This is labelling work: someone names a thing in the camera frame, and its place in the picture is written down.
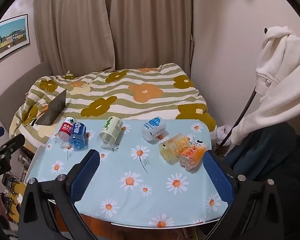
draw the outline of daisy pattern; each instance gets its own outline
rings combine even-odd
[[[108,153],[101,152],[100,153],[100,160],[102,160],[104,162],[106,160],[106,158],[108,158]]]
[[[123,124],[121,130],[124,131],[124,134],[127,134],[128,132],[130,132],[130,129],[131,129],[130,126],[131,126],[131,125],[128,124],[128,123],[124,123],[124,124]]]
[[[206,215],[204,215],[204,217],[199,218],[197,220],[193,220],[192,223],[193,224],[199,224],[199,223],[203,223],[203,222],[207,222],[209,219],[207,218]]]
[[[137,149],[131,149],[131,157],[133,157],[133,159],[135,160],[136,158],[140,158],[141,160],[143,158],[148,157],[149,155],[147,154],[147,152],[150,152],[150,150],[147,150],[146,146],[141,145],[137,145],[136,146]]]
[[[183,191],[187,191],[188,189],[184,186],[184,185],[188,185],[189,182],[184,181],[187,177],[183,177],[181,179],[181,173],[178,175],[176,173],[176,176],[171,175],[171,178],[168,178],[169,182],[167,182],[166,184],[168,185],[167,188],[170,188],[168,191],[172,191],[174,190],[174,194],[177,194],[177,191],[179,190],[180,193],[181,190]]]
[[[216,206],[220,206],[220,203],[218,202],[220,200],[220,197],[218,193],[211,194],[210,198],[206,202],[206,208],[209,209],[209,211],[213,210],[214,212],[218,211],[218,208]]]
[[[68,153],[71,153],[73,152],[73,148],[71,145],[68,145],[65,149],[64,149],[65,152],[68,152]]]
[[[148,224],[151,225],[151,226],[156,226],[156,227],[174,227],[174,224],[173,224],[173,218],[169,218],[169,219],[166,219],[167,218],[167,215],[162,213],[161,214],[161,217],[159,215],[157,215],[156,217],[153,217],[152,220],[153,221],[150,221]]]
[[[52,165],[52,173],[60,173],[63,170],[63,162],[61,161],[56,161],[55,164]]]
[[[93,130],[88,130],[86,132],[86,137],[91,140],[94,136],[95,136],[96,132],[94,132]]]
[[[191,130],[193,130],[193,132],[201,132],[202,127],[202,123],[196,122],[191,126]]]
[[[138,177],[140,177],[140,174],[135,172],[131,174],[131,171],[125,172],[124,177],[119,180],[119,182],[123,182],[120,187],[124,187],[124,191],[126,191],[128,188],[133,189],[133,187],[139,185],[138,182],[143,182],[142,179],[137,179]]]
[[[192,133],[187,134],[186,137],[189,139],[189,143],[193,143],[195,141]]]
[[[118,203],[115,200],[112,199],[106,199],[106,201],[103,201],[101,203],[100,208],[102,209],[101,214],[103,214],[104,212],[106,213],[106,215],[109,215],[109,217],[112,217],[112,213],[116,214],[117,211],[116,209],[118,209],[119,207],[117,207]]]
[[[150,194],[152,194],[152,188],[149,187],[149,185],[145,184],[145,185],[141,185],[140,187],[140,192],[143,196],[147,195],[149,196]]]
[[[159,143],[163,143],[165,141],[168,141],[170,138],[168,136],[163,136],[162,134],[160,134],[157,139],[159,140]]]
[[[52,145],[51,145],[51,144],[48,144],[48,145],[46,146],[46,150],[47,150],[47,151],[51,150],[51,148],[52,148]]]

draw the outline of wooden floor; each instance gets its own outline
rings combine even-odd
[[[61,215],[56,211],[56,220],[61,231],[67,232]],[[135,229],[111,225],[110,222],[81,215],[96,236],[103,236],[111,240],[178,240],[178,234],[173,229]]]

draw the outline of white hoodie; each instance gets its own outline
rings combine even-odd
[[[230,137],[234,145],[252,131],[300,114],[300,38],[288,27],[269,28],[256,71],[261,104],[234,127]]]

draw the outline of blue bottle label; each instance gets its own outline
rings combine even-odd
[[[72,134],[83,134],[83,129],[85,128],[85,125],[83,123],[80,122],[76,122],[73,125],[73,129],[72,129]]]
[[[158,126],[159,123],[160,123],[160,118],[158,118],[158,117],[155,117],[154,119],[151,119],[151,120],[149,121],[149,124],[151,124],[151,125],[153,125],[153,126]]]

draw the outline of metal bolt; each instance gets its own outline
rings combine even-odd
[[[65,175],[65,174],[60,174],[60,175],[57,177],[57,180],[63,181],[65,178],[66,178],[66,175]]]
[[[268,184],[269,185],[273,185],[274,184],[274,181],[272,179],[268,179]]]
[[[238,175],[238,180],[245,181],[246,177],[244,175]]]
[[[29,179],[29,181],[28,181],[29,184],[34,184],[34,182],[35,182],[35,178],[31,178],[31,179]]]

